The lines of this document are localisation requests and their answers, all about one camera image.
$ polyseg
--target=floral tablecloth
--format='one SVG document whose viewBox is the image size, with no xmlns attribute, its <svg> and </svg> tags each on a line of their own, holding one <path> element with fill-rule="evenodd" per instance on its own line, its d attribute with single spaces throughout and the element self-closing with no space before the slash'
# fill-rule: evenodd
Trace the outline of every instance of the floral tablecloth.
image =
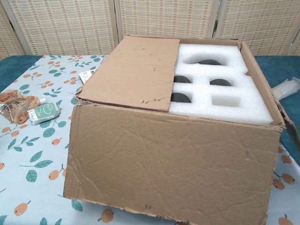
<svg viewBox="0 0 300 225">
<path fill-rule="evenodd" d="M 43 56 L 7 88 L 47 98 L 61 115 L 36 126 L 0 117 L 0 225 L 180 224 L 62 196 L 74 96 L 82 86 L 78 73 L 103 58 Z M 267 225 L 299 225 L 300 168 L 282 145 L 273 176 Z"/>
</svg>

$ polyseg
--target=cardboard box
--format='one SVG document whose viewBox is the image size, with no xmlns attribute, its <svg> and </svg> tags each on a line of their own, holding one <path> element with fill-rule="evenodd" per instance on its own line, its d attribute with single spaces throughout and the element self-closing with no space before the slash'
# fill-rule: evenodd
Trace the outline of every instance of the cardboard box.
<svg viewBox="0 0 300 225">
<path fill-rule="evenodd" d="M 179 43 L 236 45 L 272 115 L 169 114 Z M 77 94 L 64 196 L 198 225 L 263 225 L 284 124 L 245 42 L 125 37 Z"/>
</svg>

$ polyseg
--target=green label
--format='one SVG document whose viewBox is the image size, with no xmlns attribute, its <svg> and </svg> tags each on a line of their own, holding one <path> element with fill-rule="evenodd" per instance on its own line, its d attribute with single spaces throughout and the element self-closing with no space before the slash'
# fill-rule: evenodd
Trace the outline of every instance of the green label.
<svg viewBox="0 0 300 225">
<path fill-rule="evenodd" d="M 38 120 L 48 117 L 52 118 L 59 113 L 57 110 L 57 106 L 54 105 L 53 102 L 40 105 L 39 107 L 34 109 L 34 112 L 36 113 Z"/>
</svg>

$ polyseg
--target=woven screen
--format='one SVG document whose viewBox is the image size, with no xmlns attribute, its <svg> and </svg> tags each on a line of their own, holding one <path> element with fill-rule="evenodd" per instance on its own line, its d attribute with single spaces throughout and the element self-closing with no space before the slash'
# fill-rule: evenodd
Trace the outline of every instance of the woven screen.
<svg viewBox="0 0 300 225">
<path fill-rule="evenodd" d="M 10 55 L 24 54 L 8 21 L 9 18 L 0 3 L 0 60 Z"/>
<path fill-rule="evenodd" d="M 298 43 L 293 55 L 300 55 L 300 42 Z"/>
<path fill-rule="evenodd" d="M 215 21 L 213 0 L 119 2 L 123 35 L 211 38 L 211 23 Z"/>
<path fill-rule="evenodd" d="M 32 54 L 109 54 L 109 0 L 8 0 Z"/>
<path fill-rule="evenodd" d="M 245 40 L 254 55 L 281 55 L 300 21 L 300 0 L 228 0 L 221 38 Z"/>
</svg>

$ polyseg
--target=white foam insert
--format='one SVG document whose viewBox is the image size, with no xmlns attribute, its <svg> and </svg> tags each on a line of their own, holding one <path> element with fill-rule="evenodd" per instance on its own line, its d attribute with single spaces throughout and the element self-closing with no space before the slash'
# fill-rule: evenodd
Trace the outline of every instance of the white foam insert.
<svg viewBox="0 0 300 225">
<path fill-rule="evenodd" d="M 213 59 L 226 66 L 192 64 Z M 270 124 L 272 117 L 236 46 L 181 44 L 175 75 L 192 83 L 173 85 L 173 93 L 187 95 L 192 103 L 171 102 L 169 112 L 248 124 Z M 225 79 L 232 86 L 210 85 Z"/>
</svg>

